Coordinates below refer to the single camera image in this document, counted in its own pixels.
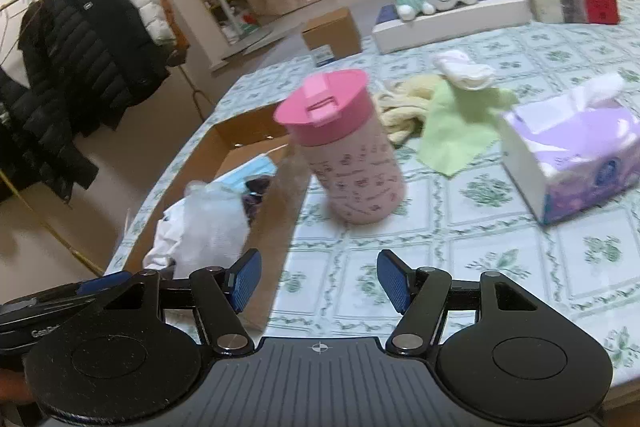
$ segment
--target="wall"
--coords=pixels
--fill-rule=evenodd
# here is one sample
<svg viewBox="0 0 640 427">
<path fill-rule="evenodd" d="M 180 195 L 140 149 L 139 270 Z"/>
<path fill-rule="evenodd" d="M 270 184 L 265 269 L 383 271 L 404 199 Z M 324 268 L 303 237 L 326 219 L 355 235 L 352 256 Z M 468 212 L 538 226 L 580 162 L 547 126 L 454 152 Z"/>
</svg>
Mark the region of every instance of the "wall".
<svg viewBox="0 0 640 427">
<path fill-rule="evenodd" d="M 9 0 L 0 0 L 0 4 Z M 207 91 L 216 94 L 209 67 L 219 63 L 226 42 L 199 0 L 172 0 L 178 20 L 190 36 L 188 68 Z M 9 10 L 18 14 L 28 0 Z M 0 15 L 0 26 L 4 26 Z M 10 20 L 0 60 L 17 38 L 20 15 Z M 19 52 L 4 68 L 24 82 Z M 76 248 L 106 266 L 123 231 L 127 213 L 134 216 L 166 165 L 199 126 L 191 91 L 173 73 L 149 100 L 127 111 L 116 132 L 106 128 L 76 140 L 100 171 L 89 190 L 76 187 L 71 206 L 50 190 L 34 185 L 24 197 Z M 15 199 L 0 203 L 0 302 L 46 287 L 90 277 L 37 220 Z"/>
</svg>

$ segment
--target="metal screw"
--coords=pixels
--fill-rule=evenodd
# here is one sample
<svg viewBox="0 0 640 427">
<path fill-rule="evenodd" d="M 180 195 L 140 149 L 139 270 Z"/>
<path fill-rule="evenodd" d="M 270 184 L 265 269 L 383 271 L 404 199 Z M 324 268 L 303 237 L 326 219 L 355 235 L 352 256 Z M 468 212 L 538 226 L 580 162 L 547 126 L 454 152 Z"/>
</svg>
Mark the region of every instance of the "metal screw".
<svg viewBox="0 0 640 427">
<path fill-rule="evenodd" d="M 249 343 L 249 341 L 244 335 L 238 335 L 237 333 L 227 333 L 226 335 L 218 337 L 217 343 L 222 349 L 228 349 L 232 351 L 235 349 L 242 349 Z"/>
<path fill-rule="evenodd" d="M 398 349 L 416 349 L 422 345 L 422 338 L 413 333 L 403 333 L 394 336 L 391 341 Z"/>
</svg>

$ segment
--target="pink tumbler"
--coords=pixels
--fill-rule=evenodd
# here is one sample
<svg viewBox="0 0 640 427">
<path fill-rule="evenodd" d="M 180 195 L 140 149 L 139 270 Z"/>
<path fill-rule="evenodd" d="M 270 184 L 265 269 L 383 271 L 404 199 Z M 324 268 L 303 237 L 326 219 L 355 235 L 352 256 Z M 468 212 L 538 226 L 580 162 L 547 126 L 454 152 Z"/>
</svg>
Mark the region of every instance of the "pink tumbler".
<svg viewBox="0 0 640 427">
<path fill-rule="evenodd" d="M 404 179 L 369 93 L 367 73 L 342 70 L 308 76 L 276 109 L 335 211 L 352 223 L 373 223 L 404 199 Z"/>
</svg>

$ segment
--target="yellow cloth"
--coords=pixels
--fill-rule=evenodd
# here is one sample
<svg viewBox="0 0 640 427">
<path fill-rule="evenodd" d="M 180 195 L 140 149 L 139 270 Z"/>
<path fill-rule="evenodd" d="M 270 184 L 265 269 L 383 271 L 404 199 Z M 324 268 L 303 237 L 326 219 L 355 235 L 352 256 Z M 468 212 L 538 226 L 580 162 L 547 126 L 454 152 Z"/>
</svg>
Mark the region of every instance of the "yellow cloth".
<svg viewBox="0 0 640 427">
<path fill-rule="evenodd" d="M 518 99 L 508 89 L 469 91 L 440 82 L 429 106 L 429 123 L 422 130 L 418 159 L 452 176 L 499 138 L 497 117 L 515 103 Z"/>
<path fill-rule="evenodd" d="M 424 123 L 429 112 L 434 88 L 442 82 L 438 74 L 416 74 L 396 82 L 389 92 L 373 96 L 376 111 L 394 145 L 402 144 Z"/>
</svg>

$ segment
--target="tablecloth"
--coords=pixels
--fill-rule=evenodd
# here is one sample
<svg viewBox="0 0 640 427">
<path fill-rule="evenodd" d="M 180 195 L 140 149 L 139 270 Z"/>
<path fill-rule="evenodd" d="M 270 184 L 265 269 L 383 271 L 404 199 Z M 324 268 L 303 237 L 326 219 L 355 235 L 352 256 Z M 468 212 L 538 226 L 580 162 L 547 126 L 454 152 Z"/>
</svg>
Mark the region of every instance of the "tablecloth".
<svg viewBox="0 0 640 427">
<path fill-rule="evenodd" d="M 522 102 L 539 100 L 585 79 L 617 71 L 621 101 L 640 115 L 640 0 L 620 0 L 622 23 L 505 28 L 380 55 L 371 38 L 361 54 L 321 71 L 361 68 L 370 90 L 387 79 L 433 71 L 436 52 L 461 49 L 493 66 L 500 87 Z M 151 191 L 110 264 L 121 269 L 130 247 L 175 174 L 213 124 L 285 98 L 316 71 L 310 56 L 245 75 L 169 165 Z M 376 279 L 375 259 L 390 248 L 410 266 L 436 266 L 455 279 L 503 272 L 593 335 L 609 353 L 614 385 L 640 377 L 640 191 L 637 188 L 556 226 L 541 228 L 500 164 L 498 145 L 454 178 L 415 158 L 417 141 L 397 151 L 407 198 L 384 221 L 349 226 L 328 212 L 312 180 L 290 245 L 270 319 L 269 335 L 379 335 L 399 315 Z M 445 337 L 473 322 L 456 312 Z"/>
</svg>

